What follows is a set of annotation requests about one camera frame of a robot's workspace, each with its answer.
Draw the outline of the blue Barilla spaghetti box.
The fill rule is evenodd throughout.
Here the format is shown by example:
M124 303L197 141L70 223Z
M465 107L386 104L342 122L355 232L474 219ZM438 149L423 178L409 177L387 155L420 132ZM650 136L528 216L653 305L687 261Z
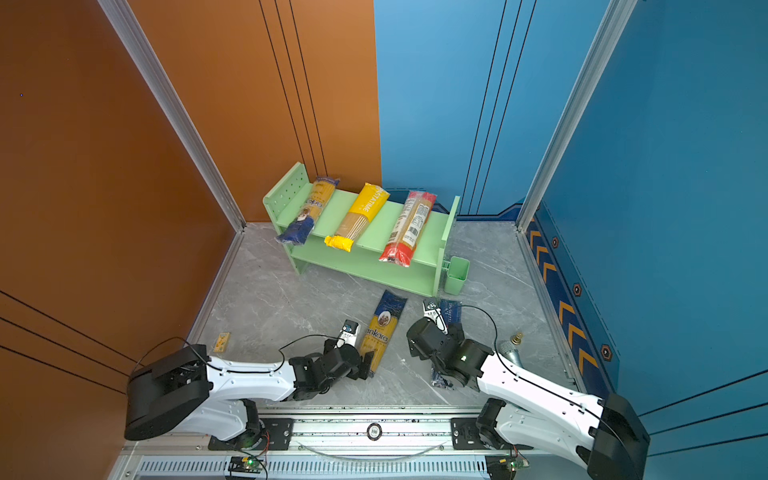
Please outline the blue Barilla spaghetti box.
M461 305L454 300L439 299L442 318L435 322L441 331L448 335L459 337L463 334L461 328ZM432 386L441 389L453 389L453 383L432 368Z

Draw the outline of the Ankara yellow blue spaghetti bag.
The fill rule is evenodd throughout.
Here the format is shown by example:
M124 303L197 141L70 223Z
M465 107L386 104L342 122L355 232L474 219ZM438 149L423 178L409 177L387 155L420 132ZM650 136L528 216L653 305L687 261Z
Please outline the Ankara yellow blue spaghetti bag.
M406 306L407 299L386 290L374 311L360 345L359 377L375 375Z

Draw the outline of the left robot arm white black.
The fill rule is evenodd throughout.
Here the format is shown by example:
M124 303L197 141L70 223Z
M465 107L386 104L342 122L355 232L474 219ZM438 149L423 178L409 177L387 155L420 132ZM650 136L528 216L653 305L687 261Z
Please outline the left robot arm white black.
M208 355L203 344L186 344L131 373L124 437L197 433L210 437L213 450L262 447L267 426L257 400L311 400L343 378L367 379L373 357L335 337L320 352L276 363L228 361Z

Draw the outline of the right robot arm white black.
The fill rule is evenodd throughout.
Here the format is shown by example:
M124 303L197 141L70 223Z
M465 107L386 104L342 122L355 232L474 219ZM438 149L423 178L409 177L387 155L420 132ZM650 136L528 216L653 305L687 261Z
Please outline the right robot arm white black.
M543 450L593 479L641 479L650 436L627 399L562 387L471 339L457 340L424 317L406 335L410 353L443 376L487 395L474 432L486 447Z

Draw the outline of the blue and yellow spaghetti bag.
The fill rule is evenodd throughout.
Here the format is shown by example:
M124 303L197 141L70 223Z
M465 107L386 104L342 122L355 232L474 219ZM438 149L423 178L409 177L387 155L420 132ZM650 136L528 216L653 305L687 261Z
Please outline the blue and yellow spaghetti bag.
M329 203L339 182L339 179L330 177L320 177L315 180L297 217L290 223L284 232L276 237L276 240L285 245L304 245Z

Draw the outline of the red spaghetti bag white label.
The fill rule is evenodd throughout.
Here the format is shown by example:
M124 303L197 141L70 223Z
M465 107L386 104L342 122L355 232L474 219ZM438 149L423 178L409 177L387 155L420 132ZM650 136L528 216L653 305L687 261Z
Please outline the red spaghetti bag white label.
M410 191L393 227L380 262L409 267L414 252L436 202L435 194Z

